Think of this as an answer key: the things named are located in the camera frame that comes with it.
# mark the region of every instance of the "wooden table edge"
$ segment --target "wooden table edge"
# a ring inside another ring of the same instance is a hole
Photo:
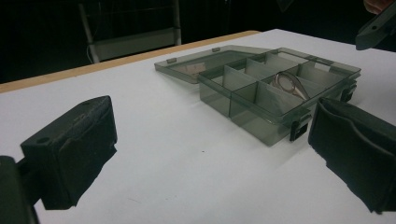
[[[197,48],[197,47],[201,47],[201,46],[205,46],[205,45],[216,44],[216,43],[219,43],[222,41],[227,41],[227,40],[231,40],[231,39],[248,36],[248,35],[255,35],[258,33],[260,33],[260,32],[259,31],[245,31],[245,32],[236,33],[236,34],[232,34],[232,35],[224,35],[224,36],[219,36],[219,37],[215,37],[215,38],[211,38],[211,39],[207,39],[207,40],[193,42],[190,44],[174,46],[174,47],[167,48],[167,49],[158,49],[158,50],[154,50],[154,51],[150,51],[150,52],[136,54],[133,56],[119,58],[119,59],[115,59],[115,60],[111,60],[111,61],[107,61],[107,62],[103,62],[103,63],[90,64],[90,65],[86,65],[86,66],[81,66],[81,67],[72,68],[72,69],[68,69],[68,70],[64,70],[64,71],[60,71],[60,72],[56,72],[56,73],[43,75],[43,76],[30,77],[30,78],[26,78],[26,79],[22,79],[22,80],[3,83],[3,84],[0,84],[0,93],[8,92],[8,91],[16,91],[16,90],[20,90],[20,89],[24,89],[24,88],[28,88],[28,87],[32,87],[32,86],[36,86],[36,85],[41,85],[41,84],[45,84],[45,83],[49,83],[49,82],[53,82],[53,81],[57,81],[57,80],[65,79],[65,78],[82,76],[85,74],[89,74],[92,72],[104,70],[104,69],[115,67],[115,66],[120,66],[123,64],[127,64],[127,63],[134,63],[134,62],[142,61],[145,59],[161,56],[164,54],[178,52],[178,51],[181,51],[184,49],[193,49],[193,48]]]

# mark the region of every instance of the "plastic organizer box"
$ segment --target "plastic organizer box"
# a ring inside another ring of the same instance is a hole
[[[237,46],[167,60],[155,67],[199,82],[203,102],[267,146],[288,134],[294,141],[305,133],[319,98],[347,102],[361,71],[292,49]]]

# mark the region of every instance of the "dark floor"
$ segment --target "dark floor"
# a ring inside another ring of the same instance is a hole
[[[167,7],[170,2],[91,1],[92,10],[101,8],[106,12],[101,19],[90,17],[91,26],[95,27],[92,32],[96,33],[95,38],[106,38],[169,26],[173,22],[172,8]],[[162,9],[143,10],[133,16],[111,14],[116,9],[150,7],[150,4],[160,5]],[[179,5],[183,43],[246,30],[278,28],[354,44],[359,29],[374,17],[365,10],[362,0],[349,0],[346,5],[341,0],[295,0],[284,13],[276,0],[179,0]],[[0,3],[0,27],[0,83],[90,64],[76,1]],[[388,37],[376,48],[396,52],[395,41],[393,36]]]

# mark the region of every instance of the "transparent plastic box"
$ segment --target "transparent plastic box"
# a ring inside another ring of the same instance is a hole
[[[278,74],[297,78],[306,98],[277,88]],[[272,146],[305,133],[320,97],[347,102],[359,76],[357,67],[281,48],[206,70],[198,79],[203,102]]]

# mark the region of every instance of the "white table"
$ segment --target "white table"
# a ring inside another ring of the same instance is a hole
[[[199,86],[154,63],[226,45],[285,47],[361,68],[351,104],[396,124],[396,54],[281,30],[186,49],[0,94],[0,154],[78,103],[113,101],[118,152],[65,211],[35,205],[41,223],[395,223],[370,213],[304,134],[267,147],[201,102]]]

